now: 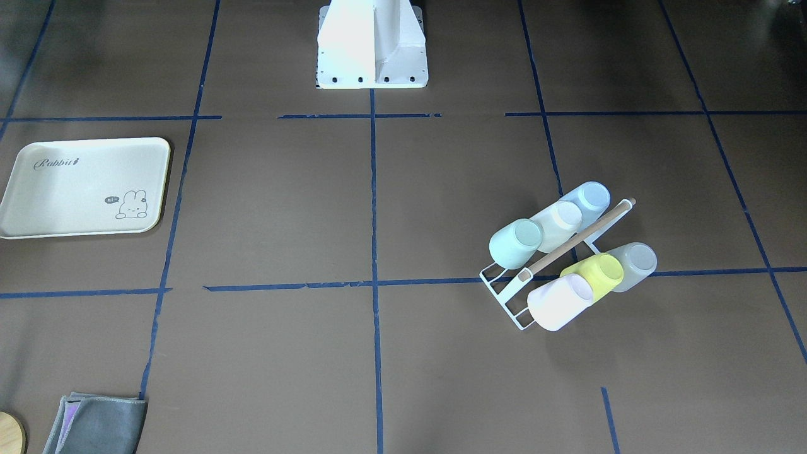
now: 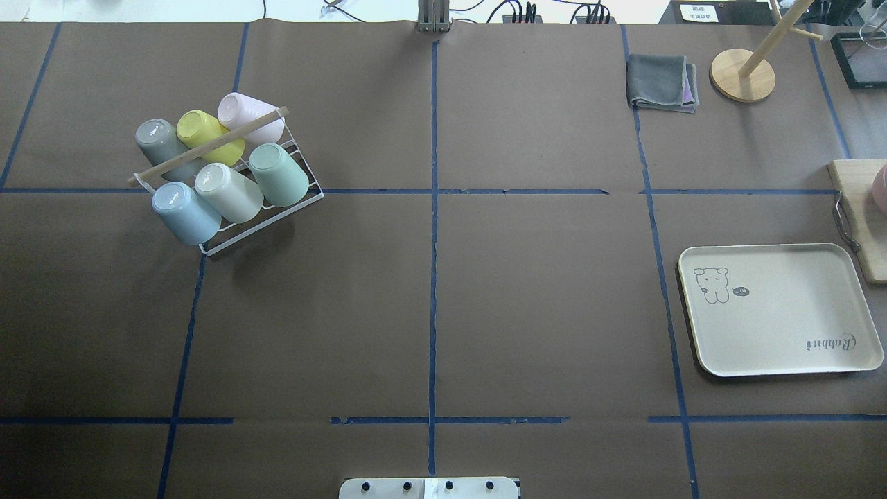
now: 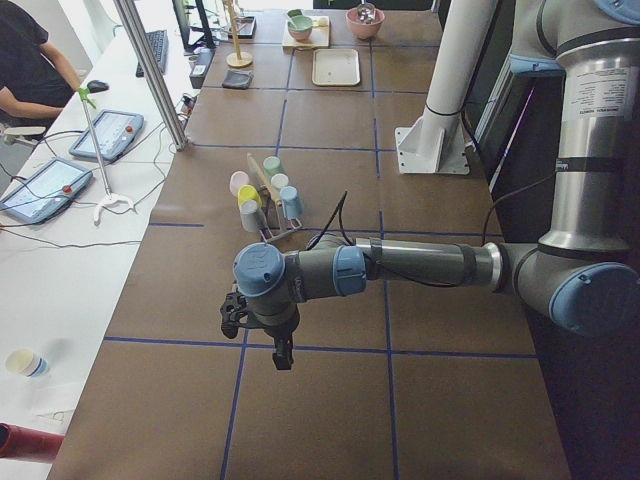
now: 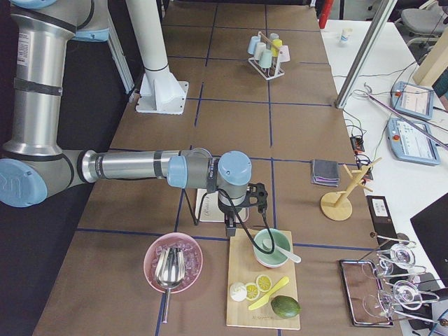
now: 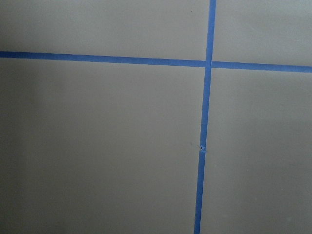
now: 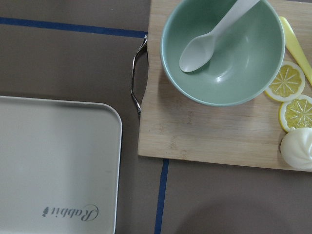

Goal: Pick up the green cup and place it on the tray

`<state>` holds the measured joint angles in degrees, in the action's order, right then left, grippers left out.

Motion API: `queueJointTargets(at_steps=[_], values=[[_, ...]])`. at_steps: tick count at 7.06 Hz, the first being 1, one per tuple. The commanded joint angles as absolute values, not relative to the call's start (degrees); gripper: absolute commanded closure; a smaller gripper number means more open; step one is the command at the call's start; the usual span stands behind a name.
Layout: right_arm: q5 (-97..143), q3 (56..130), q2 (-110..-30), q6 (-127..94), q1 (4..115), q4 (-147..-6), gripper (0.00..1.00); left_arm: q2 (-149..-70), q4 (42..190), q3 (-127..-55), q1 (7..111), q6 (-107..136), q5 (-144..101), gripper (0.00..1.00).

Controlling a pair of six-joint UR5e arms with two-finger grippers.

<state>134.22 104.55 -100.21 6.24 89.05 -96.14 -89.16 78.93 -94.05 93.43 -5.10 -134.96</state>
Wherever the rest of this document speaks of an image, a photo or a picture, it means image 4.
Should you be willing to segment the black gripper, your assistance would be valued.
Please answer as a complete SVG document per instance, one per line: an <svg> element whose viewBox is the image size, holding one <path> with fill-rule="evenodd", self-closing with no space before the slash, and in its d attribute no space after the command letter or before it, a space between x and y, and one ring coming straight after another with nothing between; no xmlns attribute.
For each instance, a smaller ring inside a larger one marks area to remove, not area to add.
<svg viewBox="0 0 448 336"><path fill-rule="evenodd" d="M224 213L225 233L227 237L233 237L236 234L236 223L245 221L245 208L240 205L228 205L218 200L218 208Z"/></svg>

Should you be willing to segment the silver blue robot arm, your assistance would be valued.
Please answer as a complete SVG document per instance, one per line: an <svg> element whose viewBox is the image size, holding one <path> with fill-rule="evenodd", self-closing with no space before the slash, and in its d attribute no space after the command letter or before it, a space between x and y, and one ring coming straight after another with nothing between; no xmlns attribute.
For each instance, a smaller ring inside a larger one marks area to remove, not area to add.
<svg viewBox="0 0 448 336"><path fill-rule="evenodd" d="M70 187L99 180L164 179L175 188L218 196L228 236L255 189L239 151L214 158L203 148L98 153L57 145L67 42L106 41L106 1L12 1L19 28L13 133L3 145L1 201L30 207Z"/></svg>

